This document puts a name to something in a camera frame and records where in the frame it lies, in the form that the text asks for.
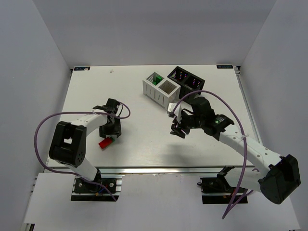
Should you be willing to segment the red green lego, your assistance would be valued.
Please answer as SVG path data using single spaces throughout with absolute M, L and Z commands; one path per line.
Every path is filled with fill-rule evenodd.
M 104 140 L 102 140 L 98 145 L 101 149 L 105 149 L 108 146 L 110 146 L 114 141 L 115 140 L 113 137 L 107 137 Z

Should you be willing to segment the green long lego piece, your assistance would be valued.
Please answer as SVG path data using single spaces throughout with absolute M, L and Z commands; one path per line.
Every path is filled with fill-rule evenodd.
M 157 84 L 159 84 L 161 81 L 163 80 L 163 78 L 161 76 L 155 76 L 153 78 L 152 83 L 156 86 Z

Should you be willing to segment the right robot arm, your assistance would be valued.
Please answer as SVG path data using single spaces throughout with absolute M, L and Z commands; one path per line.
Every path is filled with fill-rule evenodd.
M 191 129 L 200 128 L 205 134 L 246 156 L 257 171 L 225 166 L 218 174 L 212 188 L 221 191 L 241 187 L 262 193 L 274 204 L 281 204 L 299 185 L 298 161 L 292 155 L 282 156 L 244 136 L 239 127 L 223 114 L 215 114 L 209 101 L 198 97 L 192 101 L 192 111 L 170 103 L 167 112 L 172 117 L 171 134 L 185 138 Z

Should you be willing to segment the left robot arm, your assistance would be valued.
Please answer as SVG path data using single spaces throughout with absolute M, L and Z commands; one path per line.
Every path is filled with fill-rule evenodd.
M 105 149 L 121 135 L 120 119 L 116 114 L 120 102 L 108 99 L 106 105 L 93 107 L 93 113 L 72 122 L 60 121 L 55 129 L 49 150 L 50 159 L 69 167 L 74 173 L 90 182 L 101 183 L 100 171 L 86 159 L 87 136 L 99 130 Z

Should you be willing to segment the black slotted container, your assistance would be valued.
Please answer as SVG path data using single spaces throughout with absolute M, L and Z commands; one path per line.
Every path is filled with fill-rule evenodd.
M 177 66 L 167 76 L 180 85 L 179 99 L 193 91 L 202 90 L 205 80 Z

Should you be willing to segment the white slotted container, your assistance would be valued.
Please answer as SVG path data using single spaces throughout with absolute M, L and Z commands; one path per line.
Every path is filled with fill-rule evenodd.
M 153 72 L 149 77 L 142 80 L 143 94 L 167 110 L 168 105 L 179 98 L 180 85 L 161 76 L 163 80 L 155 86 L 152 83 L 155 76 L 161 75 Z

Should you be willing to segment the left blue table label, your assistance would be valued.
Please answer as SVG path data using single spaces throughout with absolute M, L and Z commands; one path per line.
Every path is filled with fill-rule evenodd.
M 90 67 L 89 66 L 78 66 L 78 67 L 74 67 L 73 70 L 74 71 L 89 71 Z

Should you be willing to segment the aluminium table rail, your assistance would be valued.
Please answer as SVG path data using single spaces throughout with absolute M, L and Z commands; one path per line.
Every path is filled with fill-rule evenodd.
M 207 174 L 218 173 L 224 167 L 106 167 L 99 168 L 102 174 Z

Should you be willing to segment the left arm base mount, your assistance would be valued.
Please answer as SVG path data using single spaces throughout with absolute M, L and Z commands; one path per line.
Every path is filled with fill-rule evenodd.
M 115 202 L 118 200 L 122 177 L 116 175 L 102 175 L 101 185 L 95 185 L 85 182 L 80 178 L 75 178 L 71 201 L 79 202 Z

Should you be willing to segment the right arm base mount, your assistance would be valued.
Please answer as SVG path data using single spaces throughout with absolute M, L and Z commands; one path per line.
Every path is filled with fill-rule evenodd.
M 228 170 L 239 170 L 241 167 L 225 166 L 223 168 L 210 168 L 207 172 L 199 175 L 197 186 L 201 189 L 202 204 L 204 205 L 228 205 L 235 193 L 235 187 L 230 186 L 222 177 Z

